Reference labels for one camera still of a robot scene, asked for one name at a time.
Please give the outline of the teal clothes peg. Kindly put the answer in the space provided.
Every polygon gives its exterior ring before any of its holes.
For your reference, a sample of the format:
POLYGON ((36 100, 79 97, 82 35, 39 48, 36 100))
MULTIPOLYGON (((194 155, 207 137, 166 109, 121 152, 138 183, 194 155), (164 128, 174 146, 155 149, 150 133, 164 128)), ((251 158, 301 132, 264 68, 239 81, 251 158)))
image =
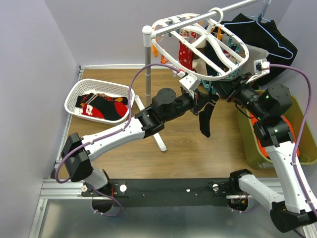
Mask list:
POLYGON ((212 82, 211 81, 202 80, 202 85, 203 85, 203 87, 205 88, 205 90, 208 93, 211 93, 211 94, 214 94, 214 95, 216 94, 216 90, 212 86, 212 82))

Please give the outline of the black striped sock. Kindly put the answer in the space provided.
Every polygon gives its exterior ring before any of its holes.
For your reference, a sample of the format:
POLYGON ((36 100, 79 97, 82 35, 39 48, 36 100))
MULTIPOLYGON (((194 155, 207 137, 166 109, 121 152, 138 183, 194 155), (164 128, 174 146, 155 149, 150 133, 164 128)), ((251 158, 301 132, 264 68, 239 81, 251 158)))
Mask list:
POLYGON ((217 101, 219 100, 219 96, 217 94, 214 95, 215 103, 207 103, 207 104, 198 104, 198 109, 204 108, 202 111, 199 112, 199 127, 201 133, 209 138, 211 136, 210 132, 210 120, 213 110, 217 101))

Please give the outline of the white round sock hanger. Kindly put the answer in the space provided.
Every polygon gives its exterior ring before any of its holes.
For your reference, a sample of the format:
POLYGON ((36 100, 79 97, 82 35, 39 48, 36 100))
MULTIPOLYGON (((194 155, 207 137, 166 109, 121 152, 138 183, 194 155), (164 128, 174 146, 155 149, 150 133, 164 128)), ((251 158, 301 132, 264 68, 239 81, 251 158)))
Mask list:
POLYGON ((150 27, 153 54, 163 62, 205 81, 229 80, 248 61, 246 44, 221 22, 224 12, 214 7, 206 14, 184 13, 159 19, 150 27), (160 42, 171 36, 180 44, 177 56, 160 42))

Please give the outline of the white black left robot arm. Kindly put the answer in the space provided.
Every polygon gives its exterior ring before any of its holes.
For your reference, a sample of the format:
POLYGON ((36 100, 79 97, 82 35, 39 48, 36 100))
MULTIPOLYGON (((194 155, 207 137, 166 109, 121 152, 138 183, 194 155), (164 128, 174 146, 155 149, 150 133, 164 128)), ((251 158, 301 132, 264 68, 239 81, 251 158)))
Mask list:
POLYGON ((212 109, 218 100, 218 95, 204 94, 194 90, 190 95, 185 90, 181 96, 176 96, 170 88, 160 89, 152 98, 152 103, 140 110, 129 121, 114 126, 102 132, 80 137, 78 133, 68 136, 61 152, 61 157, 69 179, 72 182, 84 180, 93 186, 93 191, 99 196, 109 192, 109 177, 104 170, 92 165, 92 162, 107 151, 131 141, 152 136, 164 129, 164 124, 191 111, 200 115, 201 132, 208 137, 208 128, 212 109))

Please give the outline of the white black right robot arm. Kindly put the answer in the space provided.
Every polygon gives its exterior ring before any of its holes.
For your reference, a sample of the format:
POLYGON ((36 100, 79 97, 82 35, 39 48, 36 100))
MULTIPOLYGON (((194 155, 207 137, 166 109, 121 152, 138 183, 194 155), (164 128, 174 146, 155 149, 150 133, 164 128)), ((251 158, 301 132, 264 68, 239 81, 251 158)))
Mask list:
POLYGON ((300 139, 293 136, 282 117, 292 105, 289 89, 282 84, 273 84, 259 94, 245 78, 216 81, 212 85, 220 98, 239 103, 257 118, 253 125, 255 136, 273 163, 283 194, 274 192, 247 169, 230 174, 229 191, 252 196, 269 210, 273 224, 282 233, 315 223, 316 197, 310 193, 297 157, 300 139))

